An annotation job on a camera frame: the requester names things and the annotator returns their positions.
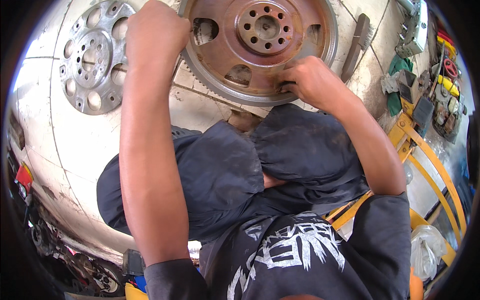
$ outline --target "plastic bag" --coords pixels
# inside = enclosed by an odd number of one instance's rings
[[[398,87],[398,77],[400,76],[400,72],[396,72],[392,76],[389,74],[382,76],[380,79],[380,83],[382,85],[382,91],[385,95],[387,93],[398,92],[400,88]]]
[[[422,281],[433,279],[437,274],[440,258],[447,254],[445,241],[437,228],[431,225],[418,225],[412,231],[412,254],[410,265],[413,275]]]

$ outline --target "rust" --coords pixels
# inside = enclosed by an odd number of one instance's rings
[[[270,12],[267,13],[261,9],[264,6],[270,7]],[[323,9],[324,6],[319,0],[269,2],[192,0],[192,4],[187,5],[184,17],[191,22],[198,19],[211,19],[218,25],[218,35],[206,44],[196,45],[194,34],[191,35],[196,57],[209,73],[221,76],[219,80],[235,90],[249,94],[273,95],[278,88],[275,78],[283,69],[283,64],[298,55],[322,57],[325,49],[328,49],[324,45],[324,39],[317,45],[304,45],[305,33],[311,25],[320,24],[323,30],[322,37],[328,35],[330,28],[325,21]],[[255,11],[255,17],[249,15],[252,11]],[[282,19],[278,18],[280,12],[283,14]],[[255,32],[254,21],[262,16],[275,18],[280,26],[280,33],[272,40],[261,40]],[[249,30],[244,29],[245,24],[250,25],[250,27],[246,26]],[[268,24],[262,25],[264,32],[270,30]],[[250,42],[252,36],[258,38],[256,44],[261,43],[263,48],[270,43],[273,54],[259,53],[256,50],[258,47],[255,48],[256,45]],[[283,39],[283,44],[278,42],[280,38]],[[268,52],[268,49],[263,49],[262,52]],[[246,65],[252,72],[248,86],[243,86],[246,85],[246,81],[239,85],[236,84],[235,78],[232,80],[228,76],[230,70],[239,64]]]

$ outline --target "left hand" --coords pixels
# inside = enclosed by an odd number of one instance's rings
[[[149,0],[128,19],[127,57],[130,68],[175,60],[185,48],[190,21],[161,1]]]

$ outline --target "tiled floor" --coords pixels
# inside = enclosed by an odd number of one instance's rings
[[[179,0],[163,0],[178,8]],[[139,10],[146,0],[128,0]],[[15,149],[34,173],[34,188],[45,207],[55,216],[77,249],[121,262],[120,253],[134,248],[133,238],[110,229],[96,205],[96,182],[105,165],[118,153],[121,106],[100,116],[79,113],[67,101],[60,86],[59,58],[74,22],[97,0],[59,0],[33,33],[19,77],[9,96],[13,113],[24,128],[27,147]],[[384,128],[395,122],[386,112],[386,97],[380,77],[387,72],[403,16],[394,0],[331,0],[337,17],[339,40],[332,70],[341,74],[356,19],[369,16],[375,29],[372,45],[361,54],[348,87],[357,94]],[[428,64],[428,53],[416,55],[414,72]],[[265,117],[271,108],[239,105],[221,98],[189,73],[183,63],[170,91],[172,124],[205,131],[219,120],[228,120],[231,110],[249,111]],[[300,100],[303,109],[315,108]]]

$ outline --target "hand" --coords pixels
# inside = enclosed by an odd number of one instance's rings
[[[303,102],[336,115],[348,101],[361,101],[342,80],[315,56],[289,61],[278,76],[279,82],[287,83],[281,92],[292,92]]]
[[[173,64],[187,45],[189,34],[188,19],[180,18],[161,1],[148,1],[128,19],[126,51],[129,67],[157,66],[156,62],[165,61]]]

